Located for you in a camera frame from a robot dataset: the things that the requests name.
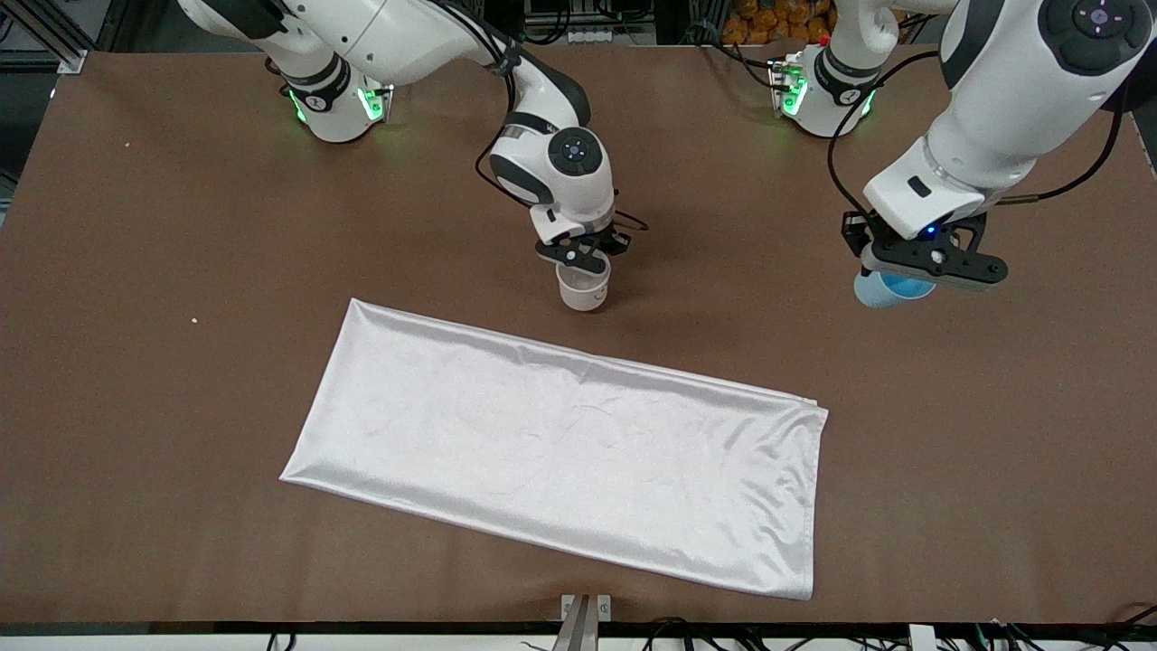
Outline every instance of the brown table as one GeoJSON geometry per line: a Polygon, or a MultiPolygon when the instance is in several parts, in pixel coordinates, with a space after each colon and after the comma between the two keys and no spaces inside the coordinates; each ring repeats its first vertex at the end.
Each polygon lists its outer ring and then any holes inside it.
{"type": "MultiPolygon", "coordinates": [[[[620,205],[653,222],[575,313],[471,170],[501,84],[451,65],[312,139],[256,56],[95,54],[0,232],[0,620],[1105,621],[1157,595],[1157,183],[1127,124],[1079,191],[990,221],[988,294],[852,294],[826,142],[717,53],[559,47],[620,205]],[[346,303],[815,398],[816,593],[730,593],[277,478],[346,303]]],[[[849,185],[943,108],[933,64],[840,145],[849,185]]],[[[1101,114],[1025,190],[1079,173],[1101,114]]]]}

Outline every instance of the green indicator light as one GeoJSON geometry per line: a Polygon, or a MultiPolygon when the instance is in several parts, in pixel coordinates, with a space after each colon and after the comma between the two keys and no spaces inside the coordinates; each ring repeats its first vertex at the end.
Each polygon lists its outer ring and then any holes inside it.
{"type": "Polygon", "coordinates": [[[358,98],[361,99],[362,108],[366,109],[366,117],[373,120],[382,119],[382,98],[376,93],[367,93],[359,88],[358,98]]]}
{"type": "Polygon", "coordinates": [[[300,119],[302,124],[305,124],[305,111],[301,109],[301,104],[297,102],[297,96],[293,94],[293,90],[289,91],[289,98],[293,99],[293,106],[297,109],[297,119],[300,119]]]}
{"type": "Polygon", "coordinates": [[[798,83],[788,90],[787,95],[783,96],[783,112],[789,116],[794,116],[799,112],[799,103],[803,102],[803,96],[808,94],[808,80],[799,79],[798,83]]]}
{"type": "Polygon", "coordinates": [[[869,113],[869,111],[871,111],[871,99],[875,96],[876,96],[876,91],[872,90],[871,94],[868,95],[868,98],[864,99],[864,108],[860,110],[860,117],[864,117],[865,114],[869,113]]]}

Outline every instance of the white cloth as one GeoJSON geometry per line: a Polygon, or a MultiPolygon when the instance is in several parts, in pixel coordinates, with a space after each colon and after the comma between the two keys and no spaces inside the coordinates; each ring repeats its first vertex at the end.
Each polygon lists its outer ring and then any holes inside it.
{"type": "Polygon", "coordinates": [[[809,599],[826,419],[788,394],[354,299],[281,479],[809,599]]]}

